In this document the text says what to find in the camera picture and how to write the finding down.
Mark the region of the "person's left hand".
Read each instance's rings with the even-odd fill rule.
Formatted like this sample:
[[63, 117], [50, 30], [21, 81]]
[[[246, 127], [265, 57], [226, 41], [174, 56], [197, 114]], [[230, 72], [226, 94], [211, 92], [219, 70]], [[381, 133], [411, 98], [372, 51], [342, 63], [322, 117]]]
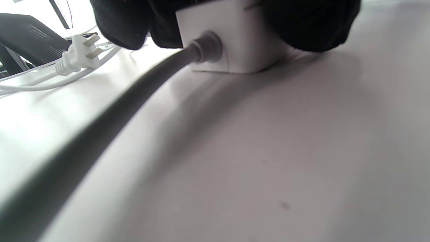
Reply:
[[[176, 12], [203, 0], [91, 0], [101, 33], [118, 46], [140, 49], [148, 33], [161, 48], [182, 48]], [[326, 52], [344, 44], [360, 0], [258, 0], [269, 26], [289, 46]]]

